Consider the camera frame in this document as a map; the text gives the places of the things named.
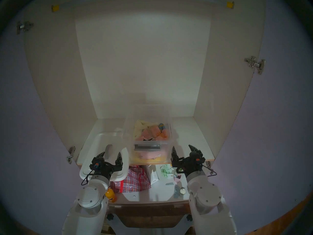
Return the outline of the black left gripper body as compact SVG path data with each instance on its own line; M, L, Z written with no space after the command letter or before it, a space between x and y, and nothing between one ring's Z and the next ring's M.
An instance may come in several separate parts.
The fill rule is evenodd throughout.
M114 172L118 172L122 170L122 165L113 165L111 163L106 162L102 158L93 158L92 163L90 164L91 171L94 171L94 175L100 175L108 180L111 179L111 176Z

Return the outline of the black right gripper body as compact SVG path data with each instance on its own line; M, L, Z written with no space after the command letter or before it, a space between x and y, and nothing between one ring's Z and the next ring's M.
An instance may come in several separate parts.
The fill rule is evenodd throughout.
M171 161L171 165L178 174L190 175L193 172L202 171L205 158L202 155L190 155L186 158L179 158L178 161Z

